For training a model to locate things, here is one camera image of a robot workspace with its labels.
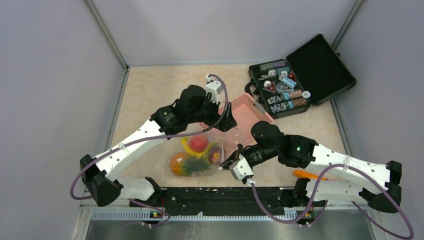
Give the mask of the clear zip top bag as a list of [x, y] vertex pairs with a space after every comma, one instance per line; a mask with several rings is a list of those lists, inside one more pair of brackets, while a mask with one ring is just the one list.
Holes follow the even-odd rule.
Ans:
[[242, 131], [235, 127], [222, 132], [213, 128], [207, 132], [180, 138], [176, 151], [170, 156], [168, 170], [177, 177], [209, 177], [238, 149]]

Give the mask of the yellow banana bunch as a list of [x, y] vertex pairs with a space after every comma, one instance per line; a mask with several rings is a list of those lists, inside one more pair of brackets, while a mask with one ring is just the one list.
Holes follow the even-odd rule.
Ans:
[[218, 143], [209, 140], [206, 136], [196, 135], [192, 137], [183, 137], [181, 139], [181, 144], [187, 154], [200, 159], [205, 157]]

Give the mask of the red apple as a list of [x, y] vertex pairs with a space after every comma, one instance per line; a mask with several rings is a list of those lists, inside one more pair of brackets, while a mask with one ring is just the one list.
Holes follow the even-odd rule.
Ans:
[[192, 136], [188, 140], [188, 147], [194, 153], [204, 152], [209, 145], [209, 139], [203, 135]]

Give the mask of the pink plastic basket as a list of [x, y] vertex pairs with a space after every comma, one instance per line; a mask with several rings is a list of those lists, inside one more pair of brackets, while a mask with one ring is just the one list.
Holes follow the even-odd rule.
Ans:
[[257, 122], [264, 121], [273, 124], [273, 118], [265, 109], [249, 94], [244, 93], [231, 101], [228, 107], [229, 114], [224, 114], [224, 118], [218, 123], [219, 127], [224, 127], [226, 131], [221, 131], [216, 127], [205, 132], [208, 137], [222, 137], [231, 143], [248, 143], [253, 139], [251, 128]]

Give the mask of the orange toy pineapple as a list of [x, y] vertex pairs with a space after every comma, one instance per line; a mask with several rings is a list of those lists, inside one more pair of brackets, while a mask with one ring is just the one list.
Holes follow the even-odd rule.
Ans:
[[170, 171], [180, 177], [191, 177], [209, 171], [211, 164], [208, 160], [196, 158], [185, 152], [178, 152], [171, 157], [169, 162]]

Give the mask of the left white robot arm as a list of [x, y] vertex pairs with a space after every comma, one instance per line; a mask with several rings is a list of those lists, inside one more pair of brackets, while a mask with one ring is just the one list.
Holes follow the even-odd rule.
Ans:
[[118, 180], [121, 173], [150, 149], [173, 138], [199, 136], [212, 129], [226, 132], [236, 126], [223, 82], [211, 80], [205, 87], [189, 85], [174, 103], [159, 108], [122, 142], [80, 159], [80, 173], [75, 179], [82, 180], [90, 193], [81, 199], [108, 206], [121, 198], [125, 188]]

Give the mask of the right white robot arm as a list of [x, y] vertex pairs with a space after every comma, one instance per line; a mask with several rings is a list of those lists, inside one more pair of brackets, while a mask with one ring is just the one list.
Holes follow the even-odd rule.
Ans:
[[250, 132], [255, 144], [239, 144], [219, 165], [229, 170], [236, 180], [246, 184], [254, 176], [255, 166], [273, 158], [290, 168], [332, 177], [325, 181], [299, 178], [292, 189], [283, 191], [280, 203], [284, 207], [322, 206], [326, 201], [335, 201], [365, 204], [383, 213], [398, 212], [402, 200], [399, 162], [382, 164], [360, 160], [305, 136], [284, 134], [266, 121], [255, 123]]

